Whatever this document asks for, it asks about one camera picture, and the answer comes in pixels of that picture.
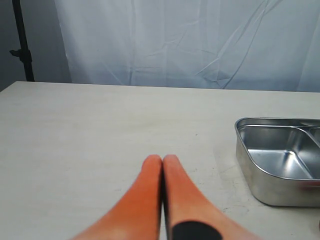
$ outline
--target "gray wall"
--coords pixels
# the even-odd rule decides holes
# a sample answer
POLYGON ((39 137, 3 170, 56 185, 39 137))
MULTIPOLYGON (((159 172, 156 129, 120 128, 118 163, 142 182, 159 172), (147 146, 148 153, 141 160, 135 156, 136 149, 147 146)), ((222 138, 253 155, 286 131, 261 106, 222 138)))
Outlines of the gray wall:
MULTIPOLYGON (((71 83, 54 0, 21 0, 27 40, 37 82, 71 83)), ((22 62, 9 50, 20 48, 11 0, 0 0, 0 91, 25 81, 22 62)))

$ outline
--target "white fabric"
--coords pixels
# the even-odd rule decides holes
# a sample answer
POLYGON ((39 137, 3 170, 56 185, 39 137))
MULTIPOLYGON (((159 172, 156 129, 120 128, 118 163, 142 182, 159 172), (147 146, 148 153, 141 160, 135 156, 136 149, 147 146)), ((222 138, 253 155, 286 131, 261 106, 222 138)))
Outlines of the white fabric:
POLYGON ((55 0, 74 83, 320 92, 319 0, 55 0))

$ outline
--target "metal container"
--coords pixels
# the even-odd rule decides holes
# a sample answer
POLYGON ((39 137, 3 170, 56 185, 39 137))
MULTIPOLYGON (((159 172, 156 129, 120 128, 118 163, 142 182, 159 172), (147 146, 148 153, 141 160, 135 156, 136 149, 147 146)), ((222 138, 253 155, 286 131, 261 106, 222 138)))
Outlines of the metal container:
POLYGON ((320 120, 242 118, 236 157, 259 201, 320 207, 320 120))

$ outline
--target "white table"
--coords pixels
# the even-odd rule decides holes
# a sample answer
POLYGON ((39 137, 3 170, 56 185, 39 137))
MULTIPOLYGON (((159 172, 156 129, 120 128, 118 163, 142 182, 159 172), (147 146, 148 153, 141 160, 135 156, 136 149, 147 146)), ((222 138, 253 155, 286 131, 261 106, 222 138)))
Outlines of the white table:
POLYGON ((269 207, 251 195, 234 123, 320 119, 319 104, 319 93, 16 82, 0 93, 0 239, 68 239, 122 197, 147 155, 173 153, 252 232, 318 240, 320 209, 269 207))

